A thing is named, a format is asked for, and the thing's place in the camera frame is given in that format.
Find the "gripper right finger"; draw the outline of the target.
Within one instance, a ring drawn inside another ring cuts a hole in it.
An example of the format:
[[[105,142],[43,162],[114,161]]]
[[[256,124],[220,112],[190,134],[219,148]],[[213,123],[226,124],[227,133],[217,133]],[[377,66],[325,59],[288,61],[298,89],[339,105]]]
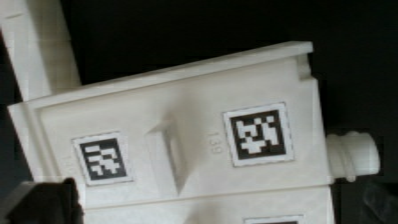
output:
[[[398,182],[366,183],[359,224],[398,224]]]

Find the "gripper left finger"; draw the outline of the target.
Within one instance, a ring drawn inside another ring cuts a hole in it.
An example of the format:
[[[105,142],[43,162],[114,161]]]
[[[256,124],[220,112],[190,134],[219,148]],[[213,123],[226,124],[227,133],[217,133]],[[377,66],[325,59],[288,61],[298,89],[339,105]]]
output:
[[[73,178],[23,182],[0,202],[0,224],[82,224],[82,205]]]

